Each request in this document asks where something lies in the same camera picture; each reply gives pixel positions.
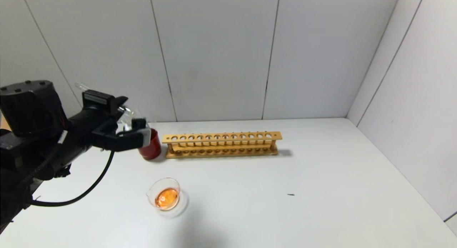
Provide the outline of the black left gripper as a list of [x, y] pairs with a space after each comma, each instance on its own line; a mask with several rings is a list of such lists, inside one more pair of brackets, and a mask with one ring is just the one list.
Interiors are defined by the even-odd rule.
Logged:
[[70, 145], [105, 145], [115, 136], [116, 115], [128, 100], [126, 96], [114, 97], [95, 90], [82, 92], [83, 107], [69, 118], [67, 143]]

